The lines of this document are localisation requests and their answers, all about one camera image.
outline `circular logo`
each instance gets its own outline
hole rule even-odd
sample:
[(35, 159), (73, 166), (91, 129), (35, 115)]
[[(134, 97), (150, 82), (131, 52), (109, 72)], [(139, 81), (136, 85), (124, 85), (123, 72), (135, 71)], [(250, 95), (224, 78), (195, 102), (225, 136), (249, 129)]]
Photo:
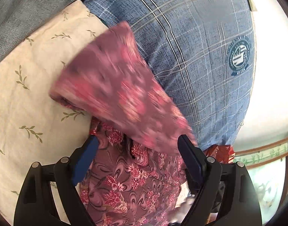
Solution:
[(250, 57), (250, 43), (247, 37), (234, 39), (228, 49), (228, 64), (232, 75), (239, 75), (248, 67)]

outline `red package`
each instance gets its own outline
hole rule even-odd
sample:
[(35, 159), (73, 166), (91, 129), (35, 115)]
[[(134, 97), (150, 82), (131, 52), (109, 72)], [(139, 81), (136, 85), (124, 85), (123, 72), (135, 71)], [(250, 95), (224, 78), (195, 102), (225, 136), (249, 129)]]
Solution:
[(235, 152), (231, 145), (212, 145), (204, 151), (204, 154), (212, 156), (220, 163), (233, 163)]

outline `purple floral cloth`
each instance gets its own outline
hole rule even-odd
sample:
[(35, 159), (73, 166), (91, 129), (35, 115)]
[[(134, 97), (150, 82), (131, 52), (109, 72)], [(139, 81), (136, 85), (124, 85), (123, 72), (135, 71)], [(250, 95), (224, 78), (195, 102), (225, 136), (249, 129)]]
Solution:
[(186, 181), (177, 139), (194, 137), (141, 58), (129, 25), (120, 23), (84, 48), (50, 94), (93, 115), (90, 134), (99, 148), (81, 200), (94, 222), (168, 224), (167, 213)]

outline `blue checkered cloth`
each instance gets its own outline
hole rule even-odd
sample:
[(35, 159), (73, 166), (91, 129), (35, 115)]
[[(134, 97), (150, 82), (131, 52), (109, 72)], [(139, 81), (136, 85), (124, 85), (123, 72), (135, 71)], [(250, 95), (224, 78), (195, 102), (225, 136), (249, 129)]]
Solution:
[(232, 144), (250, 100), (254, 31), (247, 0), (84, 0), (108, 26), (127, 21), (199, 147)]

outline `silver bolt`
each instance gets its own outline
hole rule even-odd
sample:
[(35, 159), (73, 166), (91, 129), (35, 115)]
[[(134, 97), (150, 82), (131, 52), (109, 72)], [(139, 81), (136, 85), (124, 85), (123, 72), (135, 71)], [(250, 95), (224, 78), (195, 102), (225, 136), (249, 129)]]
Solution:
[(36, 168), (36, 167), (38, 167), (38, 166), (39, 166), (39, 163), (38, 163), (37, 161), (32, 164), (32, 167), (33, 167), (33, 168)]
[(244, 164), (243, 164), (243, 162), (241, 162), (241, 161), (238, 161), (236, 164), (237, 164), (237, 166), (239, 166), (239, 167), (244, 167)]
[(69, 161), (69, 158), (68, 157), (63, 157), (60, 162), (61, 163), (67, 163)]
[(215, 162), (215, 159), (214, 159), (212, 156), (209, 156), (209, 157), (207, 158), (207, 162), (209, 162), (209, 163), (214, 163), (214, 162)]

